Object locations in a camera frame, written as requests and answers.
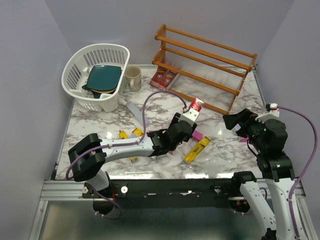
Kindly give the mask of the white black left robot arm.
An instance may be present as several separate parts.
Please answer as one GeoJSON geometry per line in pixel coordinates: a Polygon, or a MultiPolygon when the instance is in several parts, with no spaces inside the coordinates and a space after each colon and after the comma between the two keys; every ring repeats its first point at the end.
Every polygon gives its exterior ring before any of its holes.
{"type": "Polygon", "coordinates": [[[199,115],[192,109],[183,114],[176,113],[168,128],[135,138],[102,140],[96,133],[91,133],[68,150],[70,167],[66,179],[87,182],[99,197],[107,197],[111,181],[101,170],[105,163],[129,157],[157,157],[174,151],[192,138],[199,115]]]}

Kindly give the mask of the red 3D toothpaste box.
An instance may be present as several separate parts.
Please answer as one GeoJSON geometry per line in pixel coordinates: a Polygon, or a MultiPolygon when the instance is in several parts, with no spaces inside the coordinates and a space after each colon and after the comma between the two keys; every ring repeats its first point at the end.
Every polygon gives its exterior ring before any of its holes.
{"type": "Polygon", "coordinates": [[[160,89],[163,91],[169,90],[179,76],[180,74],[178,72],[167,70],[160,81],[160,89]]]}

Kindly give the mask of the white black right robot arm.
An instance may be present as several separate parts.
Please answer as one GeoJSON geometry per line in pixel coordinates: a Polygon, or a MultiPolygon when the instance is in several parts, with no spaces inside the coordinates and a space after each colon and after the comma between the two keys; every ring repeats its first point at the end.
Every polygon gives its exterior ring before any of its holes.
{"type": "Polygon", "coordinates": [[[288,138],[285,123],[279,120],[277,104],[267,107],[261,115],[245,108],[236,114],[223,116],[225,127],[236,131],[254,147],[257,166],[262,173],[272,200],[269,206],[262,196],[258,182],[250,171],[236,172],[230,191],[243,196],[255,215],[263,240],[306,240],[295,195],[298,181],[291,159],[284,152],[288,138]]]}

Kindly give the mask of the red Muesrgtei toothpaste box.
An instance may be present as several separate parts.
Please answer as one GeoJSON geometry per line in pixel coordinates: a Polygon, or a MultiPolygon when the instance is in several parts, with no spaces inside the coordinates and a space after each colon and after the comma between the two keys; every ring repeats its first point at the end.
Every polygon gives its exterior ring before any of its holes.
{"type": "Polygon", "coordinates": [[[195,97],[193,99],[193,101],[191,102],[191,104],[189,105],[189,108],[193,109],[197,112],[200,112],[203,105],[204,105],[204,102],[202,100],[200,100],[199,98],[195,97]]]}

